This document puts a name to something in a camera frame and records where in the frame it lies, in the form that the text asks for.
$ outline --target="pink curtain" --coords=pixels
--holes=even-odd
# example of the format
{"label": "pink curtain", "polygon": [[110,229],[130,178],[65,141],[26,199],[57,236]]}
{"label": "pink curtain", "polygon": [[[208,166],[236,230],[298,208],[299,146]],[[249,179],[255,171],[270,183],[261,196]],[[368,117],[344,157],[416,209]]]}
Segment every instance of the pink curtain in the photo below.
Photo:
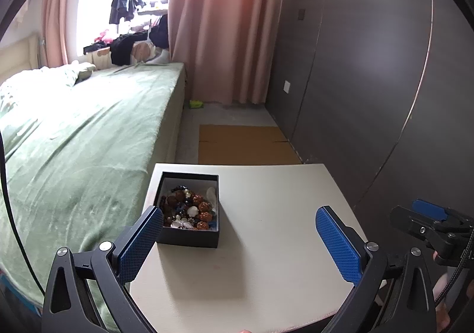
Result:
{"label": "pink curtain", "polygon": [[43,0],[44,52],[42,65],[60,67],[68,64],[66,52],[66,1]]}
{"label": "pink curtain", "polygon": [[187,97],[265,101],[281,0],[170,0],[172,60],[184,62]]}

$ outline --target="black wire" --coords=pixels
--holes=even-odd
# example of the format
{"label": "black wire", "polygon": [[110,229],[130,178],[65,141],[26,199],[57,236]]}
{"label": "black wire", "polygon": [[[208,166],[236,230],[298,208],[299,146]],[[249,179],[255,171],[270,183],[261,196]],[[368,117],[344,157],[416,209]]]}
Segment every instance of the black wire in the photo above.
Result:
{"label": "black wire", "polygon": [[453,275],[449,279],[448,283],[446,284],[445,288],[441,291],[439,296],[435,300],[435,307],[438,306],[441,301],[446,297],[448,292],[451,290],[451,287],[453,287],[454,283],[456,282],[457,278],[461,274],[461,271],[464,269],[464,265],[466,264],[467,258],[469,257],[469,254],[471,253],[472,247],[473,247],[473,242],[474,242],[474,231],[471,228],[471,236],[469,237],[469,242],[467,243],[466,248],[463,251],[463,254],[461,255],[461,259],[459,260],[459,265],[456,267],[456,270],[454,271]]}
{"label": "black wire", "polygon": [[20,251],[21,251],[21,255],[23,256],[23,259],[25,260],[25,263],[28,266],[28,270],[30,271],[31,276],[35,280],[36,284],[39,287],[39,290],[44,296],[43,287],[41,286],[41,283],[39,283],[38,277],[36,276],[35,271],[31,267],[25,248],[23,247],[20,236],[18,235],[18,230],[17,230],[17,227],[15,226],[15,220],[13,219],[13,213],[11,212],[10,199],[8,198],[8,189],[7,189],[7,170],[5,166],[5,150],[3,149],[3,138],[1,136],[1,132],[0,132],[0,183],[1,183],[1,191],[3,194],[3,200],[5,202],[5,207],[7,208],[8,220],[10,221],[11,230],[13,231],[13,235],[15,236],[15,239],[17,240],[18,247],[20,248]]}

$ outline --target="gray floor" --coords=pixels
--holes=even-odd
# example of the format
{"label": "gray floor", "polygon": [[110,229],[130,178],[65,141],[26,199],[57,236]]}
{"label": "gray floor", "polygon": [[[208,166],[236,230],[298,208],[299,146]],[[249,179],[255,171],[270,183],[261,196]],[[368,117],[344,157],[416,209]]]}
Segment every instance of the gray floor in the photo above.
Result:
{"label": "gray floor", "polygon": [[233,104],[224,106],[208,103],[204,108],[190,110],[184,107],[176,149],[176,163],[197,164],[199,126],[220,124],[229,126],[276,126],[263,105]]}

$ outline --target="silver bolt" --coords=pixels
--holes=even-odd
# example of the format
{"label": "silver bolt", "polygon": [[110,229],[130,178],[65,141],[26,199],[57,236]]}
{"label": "silver bolt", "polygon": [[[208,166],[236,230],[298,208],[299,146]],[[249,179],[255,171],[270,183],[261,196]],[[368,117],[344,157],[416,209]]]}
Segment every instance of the silver bolt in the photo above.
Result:
{"label": "silver bolt", "polygon": [[377,245],[375,242],[367,242],[367,248],[371,252],[376,252],[379,249],[379,245]]}
{"label": "silver bolt", "polygon": [[109,241],[104,241],[99,245],[99,249],[102,250],[103,252],[106,252],[107,250],[110,250],[112,248],[112,242]]}
{"label": "silver bolt", "polygon": [[66,255],[67,253],[67,248],[60,248],[58,251],[57,251],[57,255],[59,255],[60,257]]}
{"label": "silver bolt", "polygon": [[411,253],[416,256],[416,257],[419,257],[421,255],[421,250],[418,249],[418,248],[411,248]]}

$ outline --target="blue gripper pad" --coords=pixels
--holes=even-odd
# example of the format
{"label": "blue gripper pad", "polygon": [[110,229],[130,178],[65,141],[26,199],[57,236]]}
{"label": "blue gripper pad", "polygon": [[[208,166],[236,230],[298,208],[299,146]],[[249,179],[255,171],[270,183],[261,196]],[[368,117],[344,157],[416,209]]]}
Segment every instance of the blue gripper pad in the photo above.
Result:
{"label": "blue gripper pad", "polygon": [[421,199],[413,201],[411,208],[413,211],[419,212],[426,217],[436,219],[437,221],[445,221],[447,219],[447,214],[442,207],[422,201]]}
{"label": "blue gripper pad", "polygon": [[122,285],[135,279],[162,228],[163,213],[157,208],[117,259],[117,279]]}
{"label": "blue gripper pad", "polygon": [[362,277],[360,255],[324,207],[316,212],[316,230],[342,278],[356,286]]}

